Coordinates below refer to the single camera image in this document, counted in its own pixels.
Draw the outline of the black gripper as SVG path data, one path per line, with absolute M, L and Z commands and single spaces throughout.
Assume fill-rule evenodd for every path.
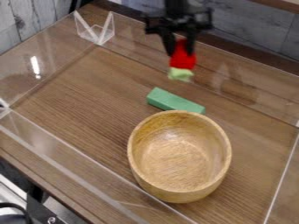
M 168 56 L 175 51 L 173 32 L 185 32 L 185 51 L 192 55 L 197 32 L 211 28 L 212 8 L 203 3 L 192 6 L 189 0 L 163 0 L 163 8 L 144 14 L 144 32 L 159 33 Z

